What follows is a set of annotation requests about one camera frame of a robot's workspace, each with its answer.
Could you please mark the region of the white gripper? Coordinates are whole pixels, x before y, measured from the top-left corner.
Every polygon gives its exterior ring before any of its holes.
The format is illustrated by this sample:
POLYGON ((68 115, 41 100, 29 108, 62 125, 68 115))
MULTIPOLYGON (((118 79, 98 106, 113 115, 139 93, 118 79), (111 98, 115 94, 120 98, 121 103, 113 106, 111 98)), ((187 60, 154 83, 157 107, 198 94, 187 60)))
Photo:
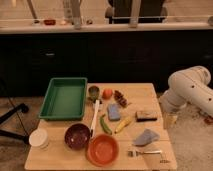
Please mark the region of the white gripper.
MULTIPOLYGON (((183 105, 183 100, 179 97, 162 95, 160 97, 160 104, 161 104, 162 110, 165 112, 162 114, 163 127, 164 127, 164 129, 167 129, 167 113, 171 114, 171 113, 178 112, 183 105)), ((169 128, 171 128, 175 125, 177 118, 178 118, 178 116, 175 114, 171 114, 168 116, 168 127, 169 128)))

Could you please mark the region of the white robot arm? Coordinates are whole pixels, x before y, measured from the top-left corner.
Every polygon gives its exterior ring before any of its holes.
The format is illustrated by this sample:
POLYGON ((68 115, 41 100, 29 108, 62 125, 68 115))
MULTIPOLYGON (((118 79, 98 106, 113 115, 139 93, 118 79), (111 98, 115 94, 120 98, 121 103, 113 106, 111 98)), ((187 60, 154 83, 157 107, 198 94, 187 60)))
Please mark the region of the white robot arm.
POLYGON ((169 88, 159 97, 163 125, 170 128, 177 120, 176 112, 191 103, 213 118, 213 89, 209 70, 194 66, 172 73, 168 78, 169 88))

